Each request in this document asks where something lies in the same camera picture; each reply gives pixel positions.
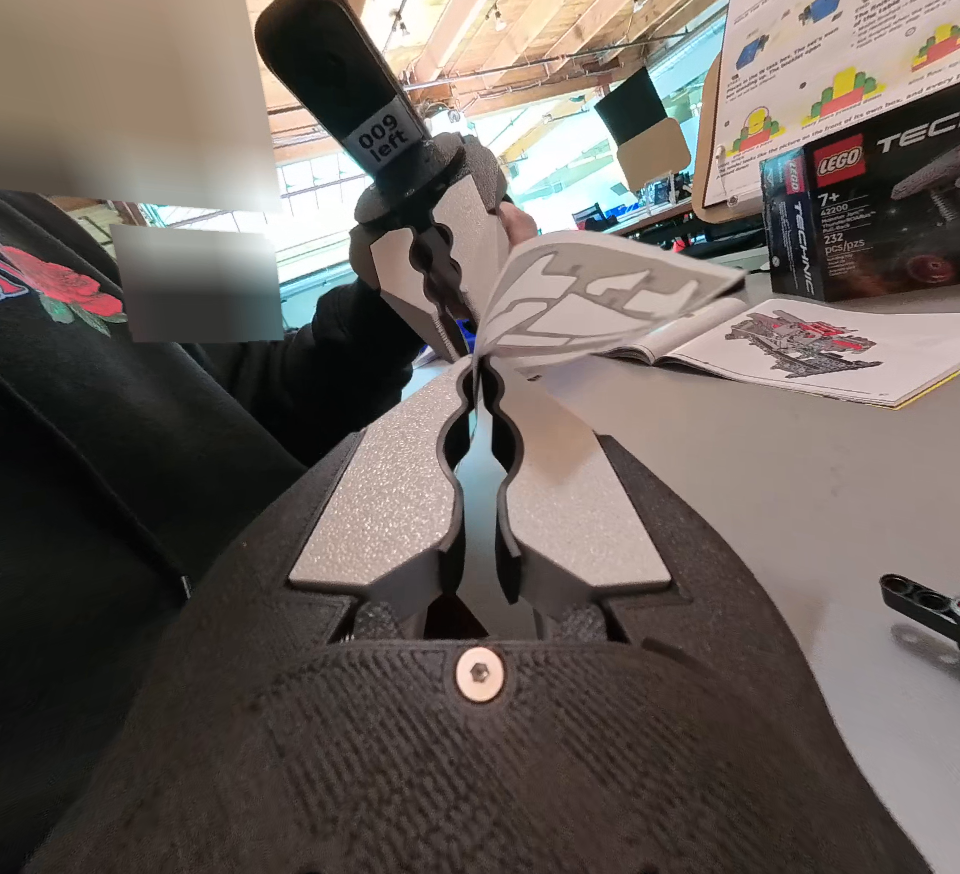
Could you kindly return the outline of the open instruction booklet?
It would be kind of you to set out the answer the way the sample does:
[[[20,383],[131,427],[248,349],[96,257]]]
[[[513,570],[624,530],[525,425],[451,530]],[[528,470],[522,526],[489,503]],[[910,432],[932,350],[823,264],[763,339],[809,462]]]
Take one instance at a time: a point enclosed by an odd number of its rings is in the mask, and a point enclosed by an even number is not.
[[[959,320],[729,297],[603,355],[897,409],[958,375]]]

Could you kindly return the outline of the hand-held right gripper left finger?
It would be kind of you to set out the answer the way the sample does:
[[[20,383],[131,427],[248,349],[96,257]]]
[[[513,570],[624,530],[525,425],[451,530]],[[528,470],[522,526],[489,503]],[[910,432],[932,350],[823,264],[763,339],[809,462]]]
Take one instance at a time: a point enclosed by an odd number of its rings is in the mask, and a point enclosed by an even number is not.
[[[290,574],[299,589],[390,606],[404,620],[457,592],[473,364],[451,364],[365,430]]]

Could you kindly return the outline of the black square panel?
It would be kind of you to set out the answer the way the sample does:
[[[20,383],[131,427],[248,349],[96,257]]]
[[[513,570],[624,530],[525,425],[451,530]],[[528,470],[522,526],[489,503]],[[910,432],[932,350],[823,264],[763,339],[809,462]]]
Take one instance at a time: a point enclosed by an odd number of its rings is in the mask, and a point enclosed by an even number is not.
[[[594,111],[618,148],[667,117],[646,66],[598,100]]]

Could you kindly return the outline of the person's left hand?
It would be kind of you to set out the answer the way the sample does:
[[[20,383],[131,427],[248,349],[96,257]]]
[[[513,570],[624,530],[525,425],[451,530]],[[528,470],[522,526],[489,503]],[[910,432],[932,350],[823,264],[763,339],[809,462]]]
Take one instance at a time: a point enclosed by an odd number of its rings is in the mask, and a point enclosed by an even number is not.
[[[497,215],[506,232],[511,249],[539,236],[536,220],[508,200],[504,200],[498,205]]]

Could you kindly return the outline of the dark toy box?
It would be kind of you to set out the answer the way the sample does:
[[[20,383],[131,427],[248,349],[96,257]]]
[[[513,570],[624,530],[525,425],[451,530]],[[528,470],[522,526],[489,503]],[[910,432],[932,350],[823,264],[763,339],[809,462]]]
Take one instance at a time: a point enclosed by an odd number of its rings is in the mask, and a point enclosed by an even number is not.
[[[824,303],[959,278],[959,88],[760,166],[775,294]]]

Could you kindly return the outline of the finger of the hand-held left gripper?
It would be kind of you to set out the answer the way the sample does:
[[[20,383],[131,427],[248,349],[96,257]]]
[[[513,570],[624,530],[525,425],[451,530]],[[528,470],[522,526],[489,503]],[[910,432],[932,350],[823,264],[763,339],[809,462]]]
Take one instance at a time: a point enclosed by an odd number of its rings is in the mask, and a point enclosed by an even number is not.
[[[507,233],[497,213],[485,207],[473,175],[439,198],[434,223],[450,235],[451,283],[463,315],[477,326],[510,253]]]
[[[381,297],[416,335],[450,363],[466,357],[469,349],[460,328],[426,293],[426,275],[414,267],[411,251],[415,234],[410,228],[384,232],[369,253]]]

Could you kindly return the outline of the grey and red sticker sheet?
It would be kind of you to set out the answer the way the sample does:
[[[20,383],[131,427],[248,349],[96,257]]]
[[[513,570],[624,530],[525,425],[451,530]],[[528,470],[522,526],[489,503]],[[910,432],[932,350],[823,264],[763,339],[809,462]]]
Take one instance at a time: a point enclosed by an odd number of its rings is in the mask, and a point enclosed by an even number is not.
[[[620,347],[741,289],[742,269],[598,232],[510,251],[478,322],[472,366],[522,373]]]

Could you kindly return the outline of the toy brick vehicle model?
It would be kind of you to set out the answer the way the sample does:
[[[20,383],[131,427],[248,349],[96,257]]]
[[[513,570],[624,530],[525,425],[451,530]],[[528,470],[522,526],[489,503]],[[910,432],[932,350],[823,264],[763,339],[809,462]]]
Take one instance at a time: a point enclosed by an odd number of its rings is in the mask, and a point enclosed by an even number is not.
[[[959,646],[959,596],[895,573],[879,579],[882,600],[897,613]]]

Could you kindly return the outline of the grey desk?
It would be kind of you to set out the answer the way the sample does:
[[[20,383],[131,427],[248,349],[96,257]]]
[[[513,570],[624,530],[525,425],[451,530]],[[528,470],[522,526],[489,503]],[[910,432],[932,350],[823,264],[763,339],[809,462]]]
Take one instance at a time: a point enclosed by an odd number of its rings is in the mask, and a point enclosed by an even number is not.
[[[958,593],[958,379],[900,410],[601,357],[540,382],[726,539],[874,790],[935,872],[958,872],[958,647],[879,584]]]

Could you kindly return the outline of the tan rounded panel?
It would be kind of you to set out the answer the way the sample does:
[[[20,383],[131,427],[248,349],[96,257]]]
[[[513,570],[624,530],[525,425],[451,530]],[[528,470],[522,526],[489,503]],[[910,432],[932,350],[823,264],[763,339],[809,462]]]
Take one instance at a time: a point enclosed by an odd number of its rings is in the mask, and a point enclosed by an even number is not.
[[[634,194],[656,179],[686,170],[692,161],[681,125],[674,117],[666,117],[619,144],[616,158],[626,186]]]

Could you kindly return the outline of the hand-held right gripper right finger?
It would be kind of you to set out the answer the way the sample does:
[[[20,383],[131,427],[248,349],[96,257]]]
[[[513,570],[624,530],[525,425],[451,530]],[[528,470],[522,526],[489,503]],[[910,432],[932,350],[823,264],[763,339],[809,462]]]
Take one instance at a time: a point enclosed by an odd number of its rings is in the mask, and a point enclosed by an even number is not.
[[[498,357],[482,361],[496,496],[496,573],[541,615],[658,592],[671,574],[594,430]]]

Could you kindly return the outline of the instruction sheet on board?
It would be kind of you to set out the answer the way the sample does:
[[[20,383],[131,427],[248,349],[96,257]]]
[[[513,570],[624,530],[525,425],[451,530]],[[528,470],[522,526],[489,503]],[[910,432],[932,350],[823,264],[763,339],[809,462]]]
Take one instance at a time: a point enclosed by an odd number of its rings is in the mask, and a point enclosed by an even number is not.
[[[958,83],[959,0],[728,0],[702,108],[706,208],[761,196],[761,163]]]

